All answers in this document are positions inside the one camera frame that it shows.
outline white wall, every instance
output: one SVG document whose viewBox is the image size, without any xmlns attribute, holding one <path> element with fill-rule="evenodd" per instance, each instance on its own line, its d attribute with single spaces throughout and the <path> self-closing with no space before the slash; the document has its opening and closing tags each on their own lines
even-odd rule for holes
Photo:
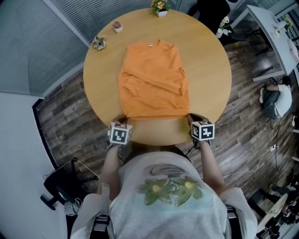
<svg viewBox="0 0 299 239">
<path fill-rule="evenodd" d="M 6 239 L 67 238 L 64 208 L 40 196 L 53 171 L 33 116 L 36 97 L 0 93 L 0 232 Z"/>
</svg>

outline potted plant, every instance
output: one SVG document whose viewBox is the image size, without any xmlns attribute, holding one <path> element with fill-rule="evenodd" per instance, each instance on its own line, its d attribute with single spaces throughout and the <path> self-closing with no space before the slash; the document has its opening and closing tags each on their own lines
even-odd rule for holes
<svg viewBox="0 0 299 239">
<path fill-rule="evenodd" d="M 169 3 L 167 0 L 153 0 L 151 2 L 151 7 L 153 8 L 153 11 L 156 12 L 158 17 L 166 16 L 169 11 Z"/>
</svg>

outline wooden floor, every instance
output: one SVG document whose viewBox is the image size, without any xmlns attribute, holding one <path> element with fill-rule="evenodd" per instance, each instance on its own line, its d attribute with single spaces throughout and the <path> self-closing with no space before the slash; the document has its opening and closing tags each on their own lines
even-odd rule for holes
<svg viewBox="0 0 299 239">
<path fill-rule="evenodd" d="M 264 43 L 258 36 L 250 37 L 249 43 L 225 47 L 232 69 L 232 89 L 225 111 L 216 122 L 212 149 L 224 175 L 254 170 L 261 156 L 273 145 L 274 135 L 270 121 L 263 115 L 259 103 L 259 91 L 263 81 L 254 83 L 252 78 L 263 70 L 273 67 L 279 70 L 278 60 L 270 50 L 255 56 Z M 293 110 L 298 98 L 298 89 L 292 76 Z M 77 157 L 96 173 L 101 171 L 106 155 L 107 127 L 95 115 L 85 95 L 82 73 L 58 86 L 37 107 L 44 137 L 57 163 L 62 165 Z M 240 173 L 225 177 L 230 187 L 242 188 L 248 198 L 257 189 L 267 189 L 270 183 L 283 185 L 293 168 L 291 159 L 296 139 L 292 134 L 292 110 L 276 120 L 273 127 L 282 125 L 278 135 L 277 165 L 275 151 L 264 155 L 260 168 L 252 173 Z M 192 143 L 178 145 L 186 153 Z M 198 151 L 188 155 L 201 174 Z M 92 174 L 82 165 L 77 165 L 78 177 Z M 97 182 L 88 184 L 94 191 Z"/>
</svg>

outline white cloth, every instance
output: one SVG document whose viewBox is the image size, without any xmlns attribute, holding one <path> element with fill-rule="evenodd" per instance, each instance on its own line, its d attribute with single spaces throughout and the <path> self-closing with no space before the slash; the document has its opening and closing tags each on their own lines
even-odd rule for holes
<svg viewBox="0 0 299 239">
<path fill-rule="evenodd" d="M 257 220 L 241 189 L 229 189 L 218 197 L 182 156 L 170 152 L 141 155 L 120 169 L 120 177 L 121 191 L 109 212 L 117 239 L 229 239 L 225 205 L 236 209 L 242 238 L 255 238 Z M 81 225 L 75 222 L 77 231 L 99 210 L 96 205 L 84 200 L 77 218 Z M 72 232 L 71 239 L 85 238 L 76 235 Z"/>
<path fill-rule="evenodd" d="M 280 95 L 278 100 L 274 103 L 280 117 L 283 117 L 284 114 L 290 109 L 292 104 L 292 93 L 291 88 L 285 84 L 278 85 Z"/>
</svg>

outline wooden board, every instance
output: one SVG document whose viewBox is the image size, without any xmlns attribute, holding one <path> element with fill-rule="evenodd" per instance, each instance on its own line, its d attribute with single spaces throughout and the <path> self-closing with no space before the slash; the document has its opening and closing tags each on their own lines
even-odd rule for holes
<svg viewBox="0 0 299 239">
<path fill-rule="evenodd" d="M 190 82 L 191 112 L 212 122 L 222 114 L 231 90 L 231 69 L 227 54 L 216 36 L 198 20 L 171 10 L 157 17 L 141 9 L 117 19 L 123 31 L 116 33 L 112 21 L 98 36 L 106 36 L 107 47 L 90 48 L 84 65 L 84 87 L 98 117 L 106 124 L 123 115 L 118 98 L 118 75 L 126 46 L 137 41 L 163 39 L 175 44 Z M 190 140 L 187 119 L 133 121 L 133 141 L 148 145 L 171 145 Z"/>
</svg>

